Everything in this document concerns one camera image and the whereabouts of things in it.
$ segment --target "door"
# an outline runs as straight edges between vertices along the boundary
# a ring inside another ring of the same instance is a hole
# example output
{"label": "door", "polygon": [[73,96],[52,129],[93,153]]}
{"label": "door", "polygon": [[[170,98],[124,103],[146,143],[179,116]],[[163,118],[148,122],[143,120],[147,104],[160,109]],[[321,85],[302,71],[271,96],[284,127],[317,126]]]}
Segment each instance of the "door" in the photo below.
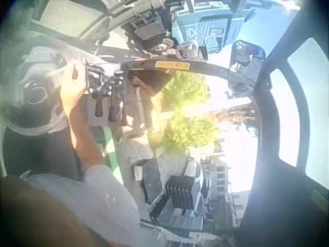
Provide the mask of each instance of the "door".
{"label": "door", "polygon": [[269,105],[239,246],[329,245],[327,10],[309,1],[264,63],[271,90],[254,100]]}

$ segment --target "green foliage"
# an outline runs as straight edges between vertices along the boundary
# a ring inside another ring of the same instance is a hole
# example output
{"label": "green foliage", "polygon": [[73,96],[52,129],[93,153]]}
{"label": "green foliage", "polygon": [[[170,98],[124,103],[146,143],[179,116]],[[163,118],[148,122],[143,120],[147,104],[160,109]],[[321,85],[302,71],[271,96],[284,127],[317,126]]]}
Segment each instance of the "green foliage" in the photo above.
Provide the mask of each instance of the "green foliage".
{"label": "green foliage", "polygon": [[204,76],[183,71],[175,72],[162,94],[164,110],[183,109],[188,105],[205,102],[210,97]]}
{"label": "green foliage", "polygon": [[201,147],[216,140],[216,118],[205,115],[184,117],[177,112],[164,130],[164,145],[168,149]]}

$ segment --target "side mirror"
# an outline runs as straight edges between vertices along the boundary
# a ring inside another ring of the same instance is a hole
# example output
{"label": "side mirror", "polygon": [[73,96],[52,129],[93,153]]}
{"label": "side mirror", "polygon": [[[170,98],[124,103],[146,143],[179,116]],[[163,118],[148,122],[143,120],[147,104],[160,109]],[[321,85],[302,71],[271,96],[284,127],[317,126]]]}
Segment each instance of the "side mirror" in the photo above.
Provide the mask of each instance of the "side mirror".
{"label": "side mirror", "polygon": [[238,40],[233,43],[228,87],[231,89],[230,98],[249,97],[257,82],[265,60],[262,47]]}

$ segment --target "operator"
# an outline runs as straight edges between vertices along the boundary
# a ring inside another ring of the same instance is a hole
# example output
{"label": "operator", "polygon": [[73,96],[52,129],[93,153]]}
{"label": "operator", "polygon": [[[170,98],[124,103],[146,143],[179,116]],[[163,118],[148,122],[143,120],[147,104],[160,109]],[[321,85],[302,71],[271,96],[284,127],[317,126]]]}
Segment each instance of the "operator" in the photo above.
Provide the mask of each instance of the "operator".
{"label": "operator", "polygon": [[[63,203],[92,232],[107,240],[110,246],[136,246],[139,235],[138,208],[128,190],[104,165],[102,153],[80,112],[78,101],[85,89],[84,66],[77,61],[69,63],[64,71],[60,97],[68,119],[72,145],[85,165],[84,181],[75,181],[55,174],[35,174],[25,181]],[[58,215],[59,226],[64,215]],[[43,233],[52,234],[51,231],[57,228],[54,225],[45,225],[44,229],[40,227],[34,231],[40,236]]]}

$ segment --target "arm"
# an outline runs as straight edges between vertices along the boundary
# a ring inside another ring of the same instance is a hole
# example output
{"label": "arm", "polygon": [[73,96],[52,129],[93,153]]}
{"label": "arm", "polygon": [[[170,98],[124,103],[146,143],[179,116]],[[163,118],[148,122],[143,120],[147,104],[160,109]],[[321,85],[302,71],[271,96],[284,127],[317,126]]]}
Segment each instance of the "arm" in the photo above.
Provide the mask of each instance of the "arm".
{"label": "arm", "polygon": [[85,88],[84,66],[69,64],[64,72],[61,99],[68,118],[72,145],[87,170],[91,166],[103,164],[103,157],[78,105]]}

